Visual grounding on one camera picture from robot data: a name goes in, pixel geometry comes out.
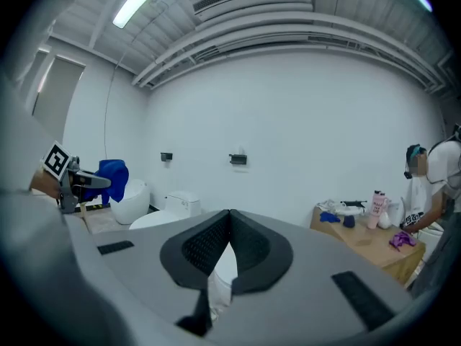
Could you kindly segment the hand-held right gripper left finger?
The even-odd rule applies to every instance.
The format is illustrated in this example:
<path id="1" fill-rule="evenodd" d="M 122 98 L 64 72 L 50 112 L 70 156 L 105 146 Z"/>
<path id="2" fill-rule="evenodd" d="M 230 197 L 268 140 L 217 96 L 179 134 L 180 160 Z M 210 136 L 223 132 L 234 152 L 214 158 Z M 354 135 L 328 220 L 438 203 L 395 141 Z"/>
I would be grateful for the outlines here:
<path id="1" fill-rule="evenodd" d="M 124 289 L 174 330 L 229 338 L 228 315 L 212 321 L 208 278 L 228 244 L 228 211 L 94 237 Z"/>

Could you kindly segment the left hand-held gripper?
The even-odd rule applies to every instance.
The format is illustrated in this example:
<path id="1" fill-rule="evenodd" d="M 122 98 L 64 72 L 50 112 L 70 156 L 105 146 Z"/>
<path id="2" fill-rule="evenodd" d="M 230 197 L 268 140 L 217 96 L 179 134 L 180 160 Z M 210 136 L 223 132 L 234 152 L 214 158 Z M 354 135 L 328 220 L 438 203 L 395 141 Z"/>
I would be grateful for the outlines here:
<path id="1" fill-rule="evenodd" d="M 79 198 L 72 192 L 72 184 L 85 189 L 100 190 L 111 186 L 107 178 L 80 170 L 79 157 L 71 155 L 57 141 L 54 141 L 49 151 L 41 160 L 42 167 L 60 185 L 58 205 L 63 213 L 73 213 L 79 203 Z"/>

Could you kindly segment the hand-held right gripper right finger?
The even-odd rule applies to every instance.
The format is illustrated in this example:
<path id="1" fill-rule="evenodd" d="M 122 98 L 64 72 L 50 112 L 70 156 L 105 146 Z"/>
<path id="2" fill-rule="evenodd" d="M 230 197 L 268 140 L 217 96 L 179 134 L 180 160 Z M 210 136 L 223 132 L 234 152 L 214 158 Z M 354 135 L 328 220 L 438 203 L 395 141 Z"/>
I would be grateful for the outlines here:
<path id="1" fill-rule="evenodd" d="M 236 296 L 207 333 L 215 345 L 389 345 L 396 317 L 372 331 L 333 281 L 352 271 L 394 314 L 412 302 L 389 274 L 319 231 L 244 212 L 283 235 L 293 249 L 285 275 L 269 290 Z"/>

